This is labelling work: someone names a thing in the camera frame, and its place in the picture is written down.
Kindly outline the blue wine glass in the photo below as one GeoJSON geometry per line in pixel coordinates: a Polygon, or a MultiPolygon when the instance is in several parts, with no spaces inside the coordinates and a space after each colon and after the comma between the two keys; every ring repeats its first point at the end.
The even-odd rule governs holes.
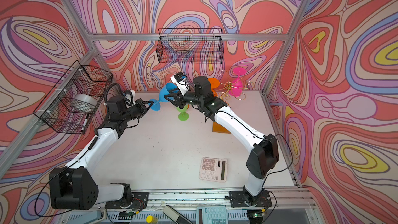
{"type": "Polygon", "coordinates": [[[151,106],[151,109],[155,112],[158,112],[161,109],[161,102],[169,102],[165,96],[171,94],[171,92],[179,92],[178,87],[173,84],[173,83],[167,83],[159,92],[159,99],[151,99],[153,101],[153,104],[151,106]]]}

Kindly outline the green wine glass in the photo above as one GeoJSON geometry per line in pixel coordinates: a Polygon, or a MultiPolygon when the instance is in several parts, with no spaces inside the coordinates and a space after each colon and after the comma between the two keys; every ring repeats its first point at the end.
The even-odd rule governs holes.
{"type": "Polygon", "coordinates": [[[178,119],[180,121],[186,121],[189,119],[189,114],[187,113],[187,110],[189,108],[189,105],[185,105],[183,108],[176,107],[176,109],[179,111],[178,119]]]}

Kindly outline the orange wine glass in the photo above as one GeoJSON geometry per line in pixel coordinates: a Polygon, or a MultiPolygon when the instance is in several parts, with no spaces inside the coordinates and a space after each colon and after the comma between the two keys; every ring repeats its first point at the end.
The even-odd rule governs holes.
{"type": "Polygon", "coordinates": [[[208,78],[208,81],[210,82],[210,87],[213,92],[213,95],[217,97],[218,94],[216,92],[216,89],[220,86],[220,81],[216,78],[208,78]]]}

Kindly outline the gold wire rack wooden base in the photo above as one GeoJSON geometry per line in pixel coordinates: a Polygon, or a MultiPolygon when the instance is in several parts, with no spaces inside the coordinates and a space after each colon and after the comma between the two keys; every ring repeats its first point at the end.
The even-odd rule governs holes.
{"type": "Polygon", "coordinates": [[[215,97],[218,97],[225,102],[231,97],[243,101],[246,99],[244,90],[249,90],[254,87],[251,81],[244,81],[243,78],[246,76],[247,71],[243,67],[235,67],[232,70],[232,74],[236,76],[235,79],[230,80],[222,84],[216,78],[209,78],[211,91],[215,97]]]}

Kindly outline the magenta wine glass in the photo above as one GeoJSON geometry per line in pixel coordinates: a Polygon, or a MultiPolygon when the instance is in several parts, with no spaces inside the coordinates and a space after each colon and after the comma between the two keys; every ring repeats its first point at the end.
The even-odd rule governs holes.
{"type": "Polygon", "coordinates": [[[230,95],[234,97],[239,97],[243,90],[243,83],[241,79],[246,75],[246,70],[243,67],[236,67],[233,73],[237,78],[232,82],[230,95]]]}

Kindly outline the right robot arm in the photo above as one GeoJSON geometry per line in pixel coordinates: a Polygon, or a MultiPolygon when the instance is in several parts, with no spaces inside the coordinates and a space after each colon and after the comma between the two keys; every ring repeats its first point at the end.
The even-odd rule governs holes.
{"type": "Polygon", "coordinates": [[[230,201],[256,206],[261,198],[269,195],[263,186],[268,172],[279,161],[277,138],[272,134],[265,135],[257,131],[238,117],[224,100],[214,96],[207,77],[196,77],[193,84],[189,84],[186,75],[178,72],[171,76],[171,81],[175,88],[167,91],[165,100],[181,109],[188,104],[193,106],[206,119],[211,119],[226,128],[248,150],[246,167],[249,176],[239,192],[241,200],[230,196],[230,201]]]}

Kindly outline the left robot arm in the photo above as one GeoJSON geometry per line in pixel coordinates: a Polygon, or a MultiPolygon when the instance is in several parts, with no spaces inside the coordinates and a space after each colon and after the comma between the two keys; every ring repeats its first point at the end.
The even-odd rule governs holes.
{"type": "Polygon", "coordinates": [[[120,90],[117,95],[108,98],[109,91],[106,89],[104,93],[106,116],[94,130],[93,139],[64,167],[54,168],[49,174],[53,209],[89,210],[102,203],[128,208],[134,201],[129,184],[99,186],[91,174],[111,146],[130,128],[128,123],[143,118],[154,101],[136,99],[133,90],[120,90]]]}

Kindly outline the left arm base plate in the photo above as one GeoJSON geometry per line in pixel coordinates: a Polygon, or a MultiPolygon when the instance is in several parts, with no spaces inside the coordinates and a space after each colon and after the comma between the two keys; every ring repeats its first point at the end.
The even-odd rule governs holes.
{"type": "Polygon", "coordinates": [[[108,201],[105,203],[106,209],[146,209],[148,205],[149,192],[132,192],[131,197],[123,197],[121,200],[108,201]]]}

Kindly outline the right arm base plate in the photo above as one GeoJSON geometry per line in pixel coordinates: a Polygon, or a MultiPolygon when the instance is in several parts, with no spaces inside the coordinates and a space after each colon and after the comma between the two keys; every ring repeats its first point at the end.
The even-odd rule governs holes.
{"type": "Polygon", "coordinates": [[[243,190],[230,191],[226,199],[229,199],[231,207],[261,207],[268,209],[273,206],[270,192],[262,190],[257,196],[252,196],[243,190]]]}

